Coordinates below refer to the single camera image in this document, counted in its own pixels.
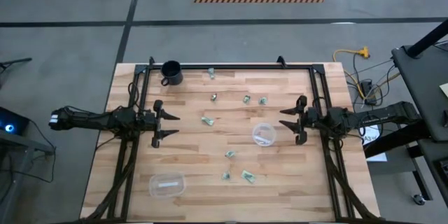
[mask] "white label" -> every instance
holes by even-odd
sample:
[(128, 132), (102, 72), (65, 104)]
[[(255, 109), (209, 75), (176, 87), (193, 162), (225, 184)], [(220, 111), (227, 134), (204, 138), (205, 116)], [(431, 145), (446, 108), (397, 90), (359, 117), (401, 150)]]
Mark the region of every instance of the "white label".
[(179, 182), (171, 182), (171, 183), (160, 183), (159, 187), (169, 187), (169, 186), (177, 186)]
[[(364, 145), (370, 143), (371, 141), (377, 140), (379, 137), (378, 125), (368, 126), (365, 128), (365, 134), (363, 136)], [(385, 153), (378, 154), (367, 159), (368, 162), (387, 162), (387, 157)]]

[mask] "wheel caster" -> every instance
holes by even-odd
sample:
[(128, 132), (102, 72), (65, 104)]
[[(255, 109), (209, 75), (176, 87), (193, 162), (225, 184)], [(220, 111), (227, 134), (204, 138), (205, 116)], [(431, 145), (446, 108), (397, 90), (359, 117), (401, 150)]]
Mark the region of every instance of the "wheel caster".
[(421, 195), (414, 195), (412, 199), (414, 200), (415, 204), (418, 204), (419, 206), (423, 206), (426, 202), (426, 200)]

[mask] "clear plastic cup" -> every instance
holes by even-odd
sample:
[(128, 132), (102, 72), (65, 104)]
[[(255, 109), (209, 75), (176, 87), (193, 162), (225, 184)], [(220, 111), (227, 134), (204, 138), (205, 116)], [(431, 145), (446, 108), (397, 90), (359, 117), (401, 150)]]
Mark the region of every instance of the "clear plastic cup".
[(182, 173), (157, 174), (149, 180), (149, 194), (153, 197), (174, 197), (185, 190), (185, 178)]
[(275, 142), (276, 135), (274, 127), (269, 123), (260, 123), (252, 131), (252, 139), (263, 147), (271, 146)]

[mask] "butcher block tabletop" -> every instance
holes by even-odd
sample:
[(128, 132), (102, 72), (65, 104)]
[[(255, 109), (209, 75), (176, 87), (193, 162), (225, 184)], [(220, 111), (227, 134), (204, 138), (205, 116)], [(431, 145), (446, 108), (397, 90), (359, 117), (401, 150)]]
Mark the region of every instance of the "butcher block tabletop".
[[(332, 105), (351, 109), (342, 65), (323, 64)], [(107, 111), (127, 105), (127, 86), (132, 82), (134, 67), (135, 64), (116, 67)], [(279, 111), (294, 107), (300, 95), (306, 95), (308, 105), (311, 104), (307, 70), (216, 69), (213, 80), (207, 70), (183, 70), (183, 76), (180, 85), (163, 87), (160, 72), (150, 73), (145, 109), (152, 109), (154, 101), (161, 99), (165, 111), (181, 120), (162, 121), (163, 130), (179, 132), (166, 137), (159, 148), (151, 147), (152, 132), (141, 135), (128, 221), (334, 220), (319, 132), (307, 129), (308, 141), (296, 146), (295, 135), (279, 123), (279, 120), (297, 120), (297, 116)], [(214, 93), (218, 95), (215, 102), (210, 100)], [(251, 96), (249, 104), (243, 102), (245, 95)], [(258, 104), (261, 97), (267, 98), (266, 105)], [(213, 126), (202, 122), (201, 117), (213, 118)], [(258, 123), (269, 123), (276, 130), (272, 146), (261, 147), (252, 140), (253, 127)], [(102, 132), (97, 144), (112, 136), (110, 132)], [(111, 188), (119, 145), (120, 140), (114, 139), (95, 153), (80, 217), (91, 214)], [(228, 151), (234, 151), (234, 157), (225, 157)], [(350, 186), (378, 216), (360, 139), (345, 138), (342, 153)], [(243, 170), (255, 175), (255, 183), (241, 178)], [(226, 171), (230, 172), (230, 180), (221, 178)], [(150, 178), (172, 172), (184, 174), (185, 191), (177, 197), (151, 197)], [(339, 187), (338, 195), (344, 213)], [(118, 195), (117, 213), (122, 197), (123, 192)]]

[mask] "yellow extension cord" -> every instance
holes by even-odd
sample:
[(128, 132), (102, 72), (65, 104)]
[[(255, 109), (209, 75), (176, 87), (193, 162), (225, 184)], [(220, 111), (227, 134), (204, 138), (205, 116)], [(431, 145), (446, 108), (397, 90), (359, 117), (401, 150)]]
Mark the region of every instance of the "yellow extension cord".
[[(357, 54), (357, 55), (363, 56), (365, 59), (367, 59), (367, 58), (370, 57), (370, 56), (369, 56), (369, 51), (368, 51), (367, 47), (364, 47), (362, 50), (345, 50), (345, 49), (339, 49), (339, 50), (336, 50), (336, 51), (333, 53), (333, 61), (334, 61), (334, 62), (336, 62), (336, 54), (337, 54), (337, 53), (353, 53), (353, 54)], [(353, 80), (353, 82), (355, 83), (356, 87), (358, 88), (359, 96), (360, 96), (362, 99), (364, 99), (364, 100), (367, 99), (367, 98), (364, 96), (363, 91), (361, 90), (361, 87), (360, 87), (358, 81), (356, 81), (356, 79), (355, 79), (349, 72), (347, 72), (345, 69), (344, 69), (344, 73), (345, 73), (346, 75), (348, 75), (348, 76)], [(392, 75), (389, 79), (383, 81), (381, 84), (378, 85), (378, 88), (377, 88), (377, 89), (373, 92), (373, 94), (372, 94), (370, 97), (368, 97), (368, 98), (375, 98), (375, 94), (378, 92), (378, 90), (381, 89), (381, 86), (382, 86), (382, 85), (388, 83), (389, 81), (392, 81), (394, 78), (399, 77), (399, 75), (400, 75), (400, 73), (396, 73), (396, 74)]]

